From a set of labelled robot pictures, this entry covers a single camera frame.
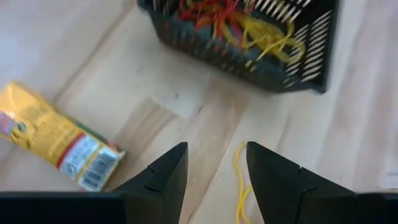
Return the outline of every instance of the yellow string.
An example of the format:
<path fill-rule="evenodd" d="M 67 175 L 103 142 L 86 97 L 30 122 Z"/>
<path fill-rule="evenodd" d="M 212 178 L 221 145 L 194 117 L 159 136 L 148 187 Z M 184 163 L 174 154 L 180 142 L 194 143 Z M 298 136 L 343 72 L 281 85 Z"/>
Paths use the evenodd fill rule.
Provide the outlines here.
<path fill-rule="evenodd" d="M 244 202 L 246 200 L 246 197 L 252 190 L 252 186 L 250 185 L 245 191 L 243 191 L 244 188 L 244 180 L 243 180 L 243 172 L 241 168 L 239 167 L 239 155 L 242 150 L 242 148 L 247 144 L 247 141 L 242 142 L 239 147 L 235 151 L 234 155 L 234 167 L 236 169 L 236 172 L 238 173 L 238 179 L 239 179 L 239 199 L 238 203 L 236 205 L 236 213 L 235 213 L 235 224 L 240 224 L 240 215 L 242 215 L 243 220 L 245 224 L 250 224 L 249 218 L 246 216 L 246 212 L 244 209 Z"/>
<path fill-rule="evenodd" d="M 249 7 L 249 2 L 250 0 L 246 2 L 246 9 Z M 189 7 L 193 7 L 194 2 L 192 0 L 187 0 L 187 5 Z M 214 12 L 220 8 L 220 5 L 215 4 L 214 6 L 207 7 L 204 10 Z M 243 29 L 241 45 L 239 45 L 239 40 L 231 33 L 229 26 L 225 24 L 225 22 L 222 23 L 222 35 L 225 37 L 228 44 L 233 44 L 243 48 L 244 50 L 248 50 L 255 45 L 258 46 L 262 50 L 262 53 L 257 57 L 257 61 L 262 59 L 265 54 L 274 54 L 282 62 L 292 64 L 298 62 L 305 53 L 304 43 L 292 38 L 294 34 L 294 23 L 290 18 L 286 19 L 287 34 L 285 35 L 277 26 L 266 21 L 256 19 L 249 14 L 235 12 L 234 17 Z M 204 17 L 198 21 L 198 24 L 205 22 L 206 20 L 208 20 L 208 18 Z M 213 30 L 213 38 L 215 38 L 217 27 L 214 27 Z M 285 46 L 291 46 L 297 51 L 297 54 L 293 57 L 289 56 L 283 51 Z"/>

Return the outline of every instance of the yellow snack wrapper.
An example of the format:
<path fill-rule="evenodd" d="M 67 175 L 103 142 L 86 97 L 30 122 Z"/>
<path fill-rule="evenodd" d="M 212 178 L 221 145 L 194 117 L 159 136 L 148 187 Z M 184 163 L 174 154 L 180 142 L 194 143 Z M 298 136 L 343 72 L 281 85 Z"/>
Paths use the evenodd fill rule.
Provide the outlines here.
<path fill-rule="evenodd" d="M 0 94 L 0 134 L 54 165 L 89 191 L 100 191 L 125 152 L 42 96 L 9 83 Z"/>

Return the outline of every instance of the barcode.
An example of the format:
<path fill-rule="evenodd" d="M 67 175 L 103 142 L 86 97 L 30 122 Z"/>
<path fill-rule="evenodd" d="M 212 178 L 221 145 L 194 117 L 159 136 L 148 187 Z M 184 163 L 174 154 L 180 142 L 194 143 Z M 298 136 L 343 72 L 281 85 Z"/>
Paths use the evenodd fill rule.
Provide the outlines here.
<path fill-rule="evenodd" d="M 102 149 L 81 177 L 80 185 L 87 190 L 100 190 L 118 159 L 118 155 L 112 150 L 108 148 Z"/>

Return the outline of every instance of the rubber band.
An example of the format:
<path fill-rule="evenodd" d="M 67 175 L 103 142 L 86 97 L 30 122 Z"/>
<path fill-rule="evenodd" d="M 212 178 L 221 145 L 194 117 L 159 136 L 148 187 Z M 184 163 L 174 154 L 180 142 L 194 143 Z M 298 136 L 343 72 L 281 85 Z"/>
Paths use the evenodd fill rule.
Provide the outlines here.
<path fill-rule="evenodd" d="M 257 61 L 266 54 L 273 54 L 287 64 L 298 62 L 302 58 L 305 45 L 292 38 L 294 23 L 290 19 L 286 19 L 287 33 L 284 34 L 277 26 L 250 16 L 254 9 L 254 1 L 247 0 L 244 10 L 237 8 L 238 2 L 239 0 L 180 0 L 180 19 L 195 21 L 196 29 L 213 26 L 213 39 L 224 37 L 227 44 L 244 50 L 258 46 L 262 53 L 257 57 Z M 286 46 L 297 50 L 298 53 L 293 57 L 288 55 L 284 52 Z"/>
<path fill-rule="evenodd" d="M 244 202 L 246 200 L 246 197 L 252 190 L 251 185 L 244 191 L 244 180 L 243 180 L 243 172 L 239 166 L 239 155 L 241 150 L 245 147 L 247 144 L 247 141 L 242 142 L 239 147 L 235 150 L 235 155 L 234 155 L 234 167 L 235 170 L 238 174 L 238 180 L 239 180 L 239 199 L 238 203 L 236 204 L 236 212 L 235 212 L 235 224 L 240 224 L 240 215 L 242 215 L 242 218 L 245 222 L 245 224 L 250 224 L 249 218 L 246 216 L 246 212 L 244 209 Z"/>

